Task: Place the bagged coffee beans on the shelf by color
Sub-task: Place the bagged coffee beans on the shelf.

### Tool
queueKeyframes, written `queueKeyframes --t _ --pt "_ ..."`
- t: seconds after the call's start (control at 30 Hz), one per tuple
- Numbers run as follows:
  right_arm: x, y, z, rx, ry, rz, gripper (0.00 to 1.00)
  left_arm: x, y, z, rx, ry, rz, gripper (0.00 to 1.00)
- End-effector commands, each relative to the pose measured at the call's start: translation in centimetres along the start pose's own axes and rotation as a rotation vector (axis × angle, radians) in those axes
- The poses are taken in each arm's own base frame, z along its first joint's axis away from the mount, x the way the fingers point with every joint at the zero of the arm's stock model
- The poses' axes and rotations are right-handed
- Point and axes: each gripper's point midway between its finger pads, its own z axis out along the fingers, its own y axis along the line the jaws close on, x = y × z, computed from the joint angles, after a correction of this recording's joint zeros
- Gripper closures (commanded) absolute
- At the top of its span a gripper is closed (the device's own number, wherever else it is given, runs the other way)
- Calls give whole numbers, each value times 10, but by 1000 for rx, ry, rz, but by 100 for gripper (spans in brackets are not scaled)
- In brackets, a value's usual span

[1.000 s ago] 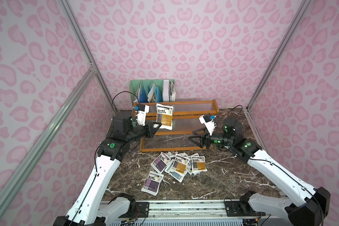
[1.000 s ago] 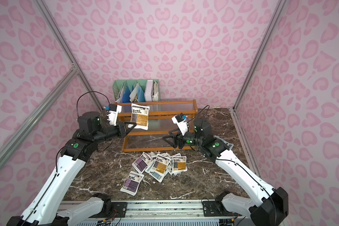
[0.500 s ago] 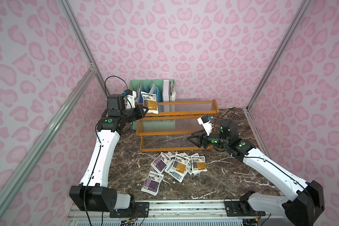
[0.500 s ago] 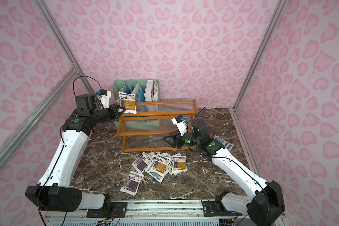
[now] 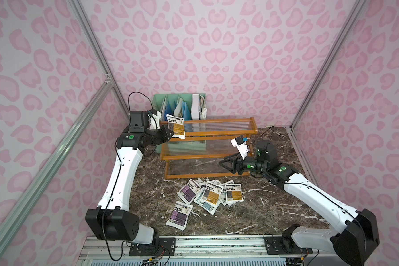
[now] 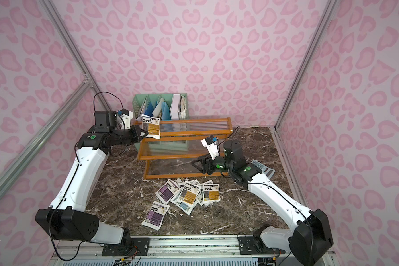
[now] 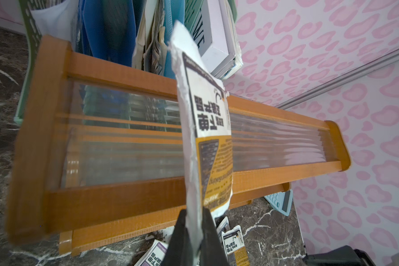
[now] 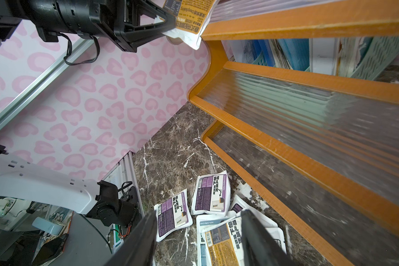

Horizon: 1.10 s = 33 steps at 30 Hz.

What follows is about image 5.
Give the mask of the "yellow coffee bag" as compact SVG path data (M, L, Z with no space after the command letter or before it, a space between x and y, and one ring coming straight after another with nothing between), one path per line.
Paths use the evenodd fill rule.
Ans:
M228 205L244 201L241 184L225 184L225 189L226 189L226 203Z
M205 202L213 207L217 207L219 204L219 197L223 192L223 186L220 184L214 184L210 181L206 182L205 190L200 198L200 202Z
M185 121L182 117L176 117L170 114L166 115L168 127L174 133L172 137L185 139Z

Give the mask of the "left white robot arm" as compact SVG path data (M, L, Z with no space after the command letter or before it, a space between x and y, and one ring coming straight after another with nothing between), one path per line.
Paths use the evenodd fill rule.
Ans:
M159 111L134 111L129 125L116 139L115 165L102 199L95 209L89 209L85 220L95 237L105 241L128 241L152 244L155 230L140 223L130 213L130 194L139 163L147 147L157 147L171 140L173 132L160 125Z

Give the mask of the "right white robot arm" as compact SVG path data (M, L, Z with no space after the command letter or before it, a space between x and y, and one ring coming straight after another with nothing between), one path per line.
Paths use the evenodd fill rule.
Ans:
M277 148L270 141L259 141L256 153L249 156L248 139L231 140L238 152L226 156L219 164L232 174L259 174L271 185L296 197L321 215L329 229L313 229L291 225L280 238L286 254L317 249L330 252L350 266L363 266L380 244L376 216L339 201L311 183L292 166L279 161Z

